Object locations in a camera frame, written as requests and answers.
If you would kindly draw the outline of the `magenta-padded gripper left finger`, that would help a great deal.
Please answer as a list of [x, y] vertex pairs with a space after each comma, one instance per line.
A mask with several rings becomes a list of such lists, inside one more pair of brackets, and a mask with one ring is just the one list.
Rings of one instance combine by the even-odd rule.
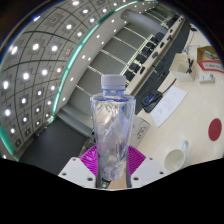
[[95, 188], [97, 173], [98, 157], [93, 146], [80, 157], [72, 157], [58, 176], [84, 188]]

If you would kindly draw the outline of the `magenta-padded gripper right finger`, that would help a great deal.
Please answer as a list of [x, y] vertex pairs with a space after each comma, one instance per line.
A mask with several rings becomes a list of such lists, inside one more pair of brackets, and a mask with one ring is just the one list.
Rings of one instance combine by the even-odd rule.
[[140, 188], [167, 175], [163, 167], [152, 157], [147, 158], [133, 146], [128, 148], [126, 184], [128, 188]]

